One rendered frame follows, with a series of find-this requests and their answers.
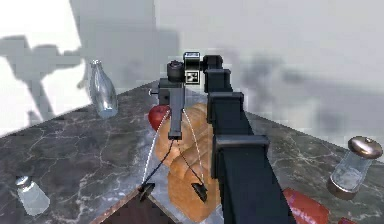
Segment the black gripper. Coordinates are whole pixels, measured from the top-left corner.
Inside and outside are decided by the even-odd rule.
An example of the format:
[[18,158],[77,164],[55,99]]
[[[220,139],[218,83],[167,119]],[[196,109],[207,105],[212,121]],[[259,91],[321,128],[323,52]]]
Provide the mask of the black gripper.
[[181,140],[182,113],[185,105],[184,64],[173,60],[167,64],[167,77],[160,78],[150,95],[156,95],[160,105],[170,107],[169,140]]

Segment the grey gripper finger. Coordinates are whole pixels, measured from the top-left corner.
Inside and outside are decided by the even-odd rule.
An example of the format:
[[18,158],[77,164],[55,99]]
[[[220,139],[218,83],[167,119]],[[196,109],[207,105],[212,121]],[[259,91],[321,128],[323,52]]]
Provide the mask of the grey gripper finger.
[[192,123],[191,123],[189,116],[188,116],[185,109],[181,110],[181,118],[186,118],[188,126],[191,130],[193,143],[196,147],[197,160],[199,162],[199,167],[200,167],[200,174],[197,174],[196,171],[192,168],[192,165],[186,159],[186,157],[184,156],[182,151],[180,151],[180,156],[183,158],[185,164],[187,165],[188,169],[192,172],[193,176],[197,179],[197,182],[191,183],[192,188],[194,189],[194,191],[197,194],[197,196],[199,197],[199,199],[203,203],[205,203],[207,201],[208,196],[207,196],[207,188],[205,187],[205,182],[204,182],[203,166],[202,166],[202,161],[201,161],[200,149],[199,149],[199,146],[197,143],[197,138],[196,138]]
[[163,116],[160,124],[159,124],[159,127],[155,133],[155,136],[152,140],[152,145],[151,145],[151,148],[150,148],[150,151],[148,153],[148,156],[147,156],[147,160],[146,160],[146,164],[145,164],[145,167],[144,167],[144,173],[143,173],[143,177],[142,177],[142,183],[141,185],[137,188],[139,194],[140,194],[140,197],[139,197],[139,201],[142,202],[144,201],[150,194],[151,192],[153,191],[153,189],[155,188],[156,184],[155,183],[152,183],[150,181],[150,179],[155,175],[155,173],[158,171],[158,169],[163,165],[164,161],[167,159],[167,157],[169,156],[170,154],[170,151],[171,151],[171,148],[173,146],[173,143],[174,141],[171,141],[171,143],[168,145],[168,151],[167,153],[163,156],[163,158],[160,160],[160,162],[156,165],[156,167],[151,171],[151,172],[148,172],[148,168],[149,168],[149,165],[150,165],[150,160],[152,158],[152,155],[154,153],[154,150],[155,150],[155,146],[156,146],[156,142],[157,142],[157,139],[159,137],[159,130],[160,128],[162,127],[163,123],[165,122],[165,120],[170,116],[171,114],[171,110],[168,109],[167,112],[165,113],[165,115]]

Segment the red apple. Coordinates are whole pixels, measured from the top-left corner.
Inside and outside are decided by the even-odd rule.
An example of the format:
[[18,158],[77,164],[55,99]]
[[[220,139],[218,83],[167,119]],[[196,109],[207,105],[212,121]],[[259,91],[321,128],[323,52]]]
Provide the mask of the red apple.
[[157,131],[161,122],[165,119],[168,119],[170,114],[168,111],[170,107],[168,105],[156,105],[151,108],[148,113],[148,121],[152,128]]

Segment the brown bread loaf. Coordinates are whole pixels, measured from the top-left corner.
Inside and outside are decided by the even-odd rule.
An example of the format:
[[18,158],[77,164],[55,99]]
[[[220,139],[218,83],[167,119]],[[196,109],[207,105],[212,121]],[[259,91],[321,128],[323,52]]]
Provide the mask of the brown bread loaf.
[[[211,178],[211,154],[213,129],[206,121],[207,105],[196,103],[187,107],[182,118],[182,139],[168,139],[170,120],[159,128],[155,155],[169,168],[168,195],[170,202],[193,222],[205,220],[221,203],[218,181]],[[203,202],[192,187],[199,180],[191,168],[204,181],[207,200]]]

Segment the brown wooden cabinet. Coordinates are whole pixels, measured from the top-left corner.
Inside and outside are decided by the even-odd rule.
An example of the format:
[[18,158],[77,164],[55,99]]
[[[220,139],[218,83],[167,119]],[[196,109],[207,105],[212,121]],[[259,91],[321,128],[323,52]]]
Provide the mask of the brown wooden cabinet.
[[134,189],[89,224],[182,224],[153,196]]

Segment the clear glass bottle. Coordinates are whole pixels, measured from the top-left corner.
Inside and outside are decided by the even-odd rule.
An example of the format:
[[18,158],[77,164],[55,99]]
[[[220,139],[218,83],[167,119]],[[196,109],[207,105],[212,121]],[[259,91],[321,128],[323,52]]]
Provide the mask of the clear glass bottle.
[[115,87],[104,72],[100,60],[90,62],[89,94],[97,114],[103,118],[111,118],[118,113],[118,100]]

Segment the red oblong object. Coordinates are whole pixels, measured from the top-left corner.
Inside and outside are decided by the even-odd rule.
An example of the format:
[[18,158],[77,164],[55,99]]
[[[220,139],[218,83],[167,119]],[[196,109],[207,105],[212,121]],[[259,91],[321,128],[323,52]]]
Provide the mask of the red oblong object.
[[283,194],[297,224],[328,223],[329,210],[319,202],[291,188],[284,189]]

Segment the glass shaker with silver cap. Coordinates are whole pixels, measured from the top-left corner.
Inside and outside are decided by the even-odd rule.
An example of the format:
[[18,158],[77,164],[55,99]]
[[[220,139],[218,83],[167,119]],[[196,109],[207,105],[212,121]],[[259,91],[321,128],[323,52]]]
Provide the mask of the glass shaker with silver cap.
[[18,177],[15,184],[19,200],[28,215],[36,216],[48,209],[50,199],[29,176]]

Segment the glass shaker with bronze cap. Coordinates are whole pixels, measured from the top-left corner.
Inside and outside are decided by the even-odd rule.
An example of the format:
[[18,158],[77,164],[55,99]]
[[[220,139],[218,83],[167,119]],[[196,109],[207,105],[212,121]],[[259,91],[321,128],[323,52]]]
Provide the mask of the glass shaker with bronze cap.
[[352,137],[348,148],[349,152],[336,165],[327,181],[328,191],[342,200],[355,197],[372,162],[383,155],[382,146],[369,137]]

